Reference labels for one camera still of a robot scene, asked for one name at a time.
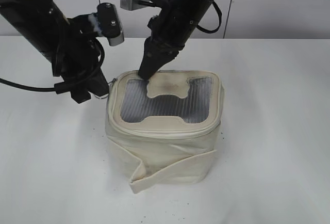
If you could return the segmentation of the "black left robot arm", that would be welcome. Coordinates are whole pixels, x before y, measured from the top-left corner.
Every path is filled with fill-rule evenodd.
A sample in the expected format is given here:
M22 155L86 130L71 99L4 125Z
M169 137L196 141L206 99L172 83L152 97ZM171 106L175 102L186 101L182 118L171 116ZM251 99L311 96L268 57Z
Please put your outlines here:
M77 102L109 92L101 65L104 49L97 40L96 15L66 18L53 0L1 0L5 18L46 60L62 82L49 88L31 87L1 79L1 83L34 92L70 92Z

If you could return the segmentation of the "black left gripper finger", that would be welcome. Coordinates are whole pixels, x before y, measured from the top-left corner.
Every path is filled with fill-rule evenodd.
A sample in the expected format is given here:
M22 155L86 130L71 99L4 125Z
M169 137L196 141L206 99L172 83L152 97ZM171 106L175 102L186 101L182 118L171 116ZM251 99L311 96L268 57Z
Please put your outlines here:
M70 90L71 98L78 104L81 104L85 101L91 99L91 94L89 93L88 89L85 85L76 86Z
M94 76L87 80L87 89L92 94L101 95L108 88L108 82L102 71L98 71Z

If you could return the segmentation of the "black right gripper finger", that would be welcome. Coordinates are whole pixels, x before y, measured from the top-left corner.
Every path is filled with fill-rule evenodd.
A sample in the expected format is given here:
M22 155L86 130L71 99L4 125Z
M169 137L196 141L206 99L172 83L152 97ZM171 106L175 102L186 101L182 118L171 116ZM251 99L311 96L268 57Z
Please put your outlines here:
M138 76L144 81L148 81L163 65L168 62L164 54L152 54L145 51L140 65Z

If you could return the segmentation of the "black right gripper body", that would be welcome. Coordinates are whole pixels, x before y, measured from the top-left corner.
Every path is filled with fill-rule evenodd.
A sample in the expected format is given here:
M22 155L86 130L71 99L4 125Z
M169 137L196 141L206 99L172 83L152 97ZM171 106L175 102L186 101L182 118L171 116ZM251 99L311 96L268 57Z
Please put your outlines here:
M158 54L176 57L191 35L191 18L186 14L154 15L148 22L151 35L144 45L144 59L152 60Z

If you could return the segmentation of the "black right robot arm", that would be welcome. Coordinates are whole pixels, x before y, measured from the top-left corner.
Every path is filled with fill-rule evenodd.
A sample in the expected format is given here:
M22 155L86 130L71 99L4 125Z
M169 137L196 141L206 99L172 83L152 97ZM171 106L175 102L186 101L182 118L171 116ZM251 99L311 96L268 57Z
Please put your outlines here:
M183 50L186 41L192 32L198 30L212 34L221 26L222 13L215 0L120 0L120 7L133 11L145 7L158 7L160 13L150 18L148 28L151 35L144 42L143 58L138 70L138 75L143 80L150 79L163 65L171 62ZM213 5L219 17L219 25L214 30L207 30L199 26L199 22ZM74 21L82 21L89 25L83 33L87 38L106 37L110 46L116 46L124 41L121 23L118 19L116 7L111 3L101 3L97 6L97 12L89 15L80 15ZM100 69L104 60L104 50L98 41L93 41L93 47L97 49L97 71L87 80L87 93L83 93L82 100L90 99L92 93L102 97L109 93L108 83Z

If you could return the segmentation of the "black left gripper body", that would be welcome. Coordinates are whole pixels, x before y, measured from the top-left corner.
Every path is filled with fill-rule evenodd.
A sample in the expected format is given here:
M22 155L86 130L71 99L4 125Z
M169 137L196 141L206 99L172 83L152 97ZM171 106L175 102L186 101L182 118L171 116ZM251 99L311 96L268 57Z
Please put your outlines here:
M105 54L96 39L97 32L83 33L76 23L56 17L59 31L58 45L52 56L53 76L61 76L63 82L54 85L55 90L71 90L85 85L87 80L101 71Z

